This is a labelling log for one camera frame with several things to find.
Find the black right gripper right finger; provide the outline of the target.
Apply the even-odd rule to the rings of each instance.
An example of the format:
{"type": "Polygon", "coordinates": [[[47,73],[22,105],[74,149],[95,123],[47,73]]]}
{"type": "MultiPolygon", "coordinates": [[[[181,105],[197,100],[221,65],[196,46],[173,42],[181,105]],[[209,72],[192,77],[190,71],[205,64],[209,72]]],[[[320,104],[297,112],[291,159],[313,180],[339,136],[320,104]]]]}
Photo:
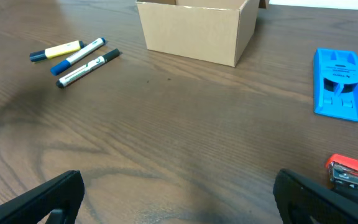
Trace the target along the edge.
{"type": "Polygon", "coordinates": [[[358,223],[357,193],[329,190],[290,169],[277,174],[273,195],[284,223],[358,223]]]}

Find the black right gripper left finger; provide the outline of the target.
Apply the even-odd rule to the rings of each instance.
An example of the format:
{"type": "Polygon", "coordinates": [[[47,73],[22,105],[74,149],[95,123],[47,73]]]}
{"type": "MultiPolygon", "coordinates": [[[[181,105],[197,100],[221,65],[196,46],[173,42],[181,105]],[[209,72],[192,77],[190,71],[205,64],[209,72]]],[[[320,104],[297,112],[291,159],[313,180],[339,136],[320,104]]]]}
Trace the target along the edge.
{"type": "Polygon", "coordinates": [[[69,170],[0,205],[1,223],[74,224],[85,195],[80,171],[69,170]]]}

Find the blue whiteboard eraser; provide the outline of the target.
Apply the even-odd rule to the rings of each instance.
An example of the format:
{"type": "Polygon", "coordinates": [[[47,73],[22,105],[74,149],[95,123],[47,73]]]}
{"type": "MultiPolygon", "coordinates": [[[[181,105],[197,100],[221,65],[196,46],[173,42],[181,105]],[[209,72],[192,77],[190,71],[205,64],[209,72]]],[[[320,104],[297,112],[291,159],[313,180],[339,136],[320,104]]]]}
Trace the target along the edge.
{"type": "Polygon", "coordinates": [[[358,56],[353,51],[316,49],[314,112],[358,122],[358,56]]]}

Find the yellow highlighter pen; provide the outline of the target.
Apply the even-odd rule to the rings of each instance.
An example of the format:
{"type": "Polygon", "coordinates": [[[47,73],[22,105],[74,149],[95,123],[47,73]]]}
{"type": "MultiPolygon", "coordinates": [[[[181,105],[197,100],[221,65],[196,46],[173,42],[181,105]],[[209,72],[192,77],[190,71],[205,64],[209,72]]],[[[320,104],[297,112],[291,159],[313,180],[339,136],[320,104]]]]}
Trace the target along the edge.
{"type": "Polygon", "coordinates": [[[84,43],[81,40],[76,40],[66,44],[58,45],[55,47],[47,48],[45,50],[40,50],[38,52],[33,52],[29,54],[29,59],[31,62],[39,62],[46,59],[51,59],[57,56],[69,54],[72,52],[79,51],[84,47],[84,43]]]}

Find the brown cardboard box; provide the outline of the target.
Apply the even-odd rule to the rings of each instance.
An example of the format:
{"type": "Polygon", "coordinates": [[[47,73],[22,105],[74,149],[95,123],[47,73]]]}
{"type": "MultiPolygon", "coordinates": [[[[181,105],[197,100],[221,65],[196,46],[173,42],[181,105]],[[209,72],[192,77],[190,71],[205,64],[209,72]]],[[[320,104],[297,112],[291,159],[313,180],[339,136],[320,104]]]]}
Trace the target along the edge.
{"type": "Polygon", "coordinates": [[[149,50],[235,67],[269,0],[137,1],[149,50]]]}

